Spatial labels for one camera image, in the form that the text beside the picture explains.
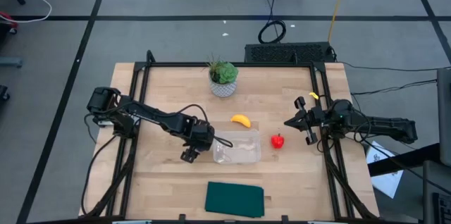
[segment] potted succulent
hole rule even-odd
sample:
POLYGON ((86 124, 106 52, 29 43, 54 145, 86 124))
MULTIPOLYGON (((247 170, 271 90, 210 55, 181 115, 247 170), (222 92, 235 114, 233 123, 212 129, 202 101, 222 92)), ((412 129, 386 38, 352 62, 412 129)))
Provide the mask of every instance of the potted succulent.
POLYGON ((212 60, 209 65, 210 88, 218 97, 229 97, 237 88, 238 69, 230 62, 212 60))

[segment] white paper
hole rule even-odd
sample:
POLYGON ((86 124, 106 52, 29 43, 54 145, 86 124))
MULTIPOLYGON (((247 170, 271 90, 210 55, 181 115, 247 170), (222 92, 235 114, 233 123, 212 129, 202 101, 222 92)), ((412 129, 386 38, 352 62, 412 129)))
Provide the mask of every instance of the white paper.
MULTIPOLYGON (((390 157, 394 156, 392 152, 384 149, 377 142, 373 141, 373 143, 371 144, 374 145, 377 149, 389 155, 390 157)), ((370 147, 368 152, 366 153, 366 163, 372 163, 374 161, 383 160, 385 158, 387 158, 387 156, 382 154, 380 151, 374 149, 373 147, 370 147)), ((371 183, 376 189, 380 190, 385 195, 389 196, 390 198, 394 198, 397 186, 399 185, 401 180, 402 172, 403 172, 402 170, 399 170, 394 173, 372 177, 371 183)))

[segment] white cable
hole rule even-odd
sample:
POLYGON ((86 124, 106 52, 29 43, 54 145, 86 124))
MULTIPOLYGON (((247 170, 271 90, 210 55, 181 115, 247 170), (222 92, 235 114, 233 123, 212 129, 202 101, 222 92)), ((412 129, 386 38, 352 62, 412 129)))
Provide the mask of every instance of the white cable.
POLYGON ((50 16, 52 7, 51 4, 47 1, 47 0, 42 0, 43 2, 45 2, 47 5, 49 5, 49 12, 47 13, 47 15, 43 18, 40 19, 34 19, 34 20, 10 20, 8 18, 3 17, 2 15, 0 15, 0 18, 7 20, 10 23, 33 23, 33 22, 37 22, 37 21, 41 21, 41 20, 45 20, 50 16))

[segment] green succulent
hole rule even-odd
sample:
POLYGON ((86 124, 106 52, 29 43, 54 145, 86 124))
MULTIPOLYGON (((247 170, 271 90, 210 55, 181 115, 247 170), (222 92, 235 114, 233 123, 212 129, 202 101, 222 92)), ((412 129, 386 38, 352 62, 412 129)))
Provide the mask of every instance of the green succulent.
POLYGON ((228 84, 235 81, 238 75, 238 69, 229 62, 211 61, 208 63, 211 79, 219 84, 228 84))
POLYGON ((238 69, 229 62, 225 62, 217 70, 219 74, 219 83, 228 84, 235 81, 238 75, 238 69))

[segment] yellow cable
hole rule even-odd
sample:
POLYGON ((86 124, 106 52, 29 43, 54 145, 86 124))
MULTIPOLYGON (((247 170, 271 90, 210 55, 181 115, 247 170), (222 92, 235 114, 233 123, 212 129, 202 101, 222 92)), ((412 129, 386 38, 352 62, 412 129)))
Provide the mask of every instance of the yellow cable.
POLYGON ((337 0, 337 4, 335 5, 335 9, 333 11, 332 22, 330 23, 329 35, 327 37, 327 42, 329 42, 329 43, 330 43, 330 39, 332 37, 333 24, 335 23, 335 16, 337 15, 338 8, 340 7, 340 2, 341 2, 341 0, 337 0))

